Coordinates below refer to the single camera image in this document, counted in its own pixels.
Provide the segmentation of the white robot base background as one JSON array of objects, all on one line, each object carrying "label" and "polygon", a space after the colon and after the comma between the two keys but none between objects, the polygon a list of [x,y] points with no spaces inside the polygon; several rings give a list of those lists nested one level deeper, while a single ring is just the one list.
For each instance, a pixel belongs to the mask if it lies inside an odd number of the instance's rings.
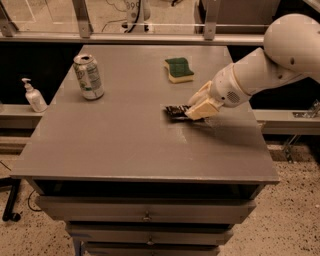
[{"label": "white robot base background", "polygon": [[148,31],[146,21],[151,16],[149,0],[124,0],[126,21],[122,24],[126,33],[144,33]]}]

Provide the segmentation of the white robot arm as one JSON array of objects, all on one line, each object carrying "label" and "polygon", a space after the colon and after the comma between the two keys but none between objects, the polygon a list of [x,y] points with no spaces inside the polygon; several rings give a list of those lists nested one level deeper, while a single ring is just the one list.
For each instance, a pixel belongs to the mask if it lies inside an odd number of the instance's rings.
[{"label": "white robot arm", "polygon": [[222,107],[237,107],[260,91],[306,77],[320,82],[320,23],[284,15],[268,27],[261,48],[217,72],[189,99],[186,116],[211,117]]}]

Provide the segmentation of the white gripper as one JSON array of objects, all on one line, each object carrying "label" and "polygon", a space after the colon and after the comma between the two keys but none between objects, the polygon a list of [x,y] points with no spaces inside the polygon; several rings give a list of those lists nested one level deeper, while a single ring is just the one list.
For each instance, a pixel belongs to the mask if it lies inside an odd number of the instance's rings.
[{"label": "white gripper", "polygon": [[[214,99],[206,98],[209,93]],[[251,96],[240,87],[234,73],[234,64],[231,63],[220,70],[212,82],[205,83],[188,100],[188,105],[191,107],[186,111],[186,116],[192,120],[211,117],[217,114],[223,105],[234,108],[250,98]]]}]

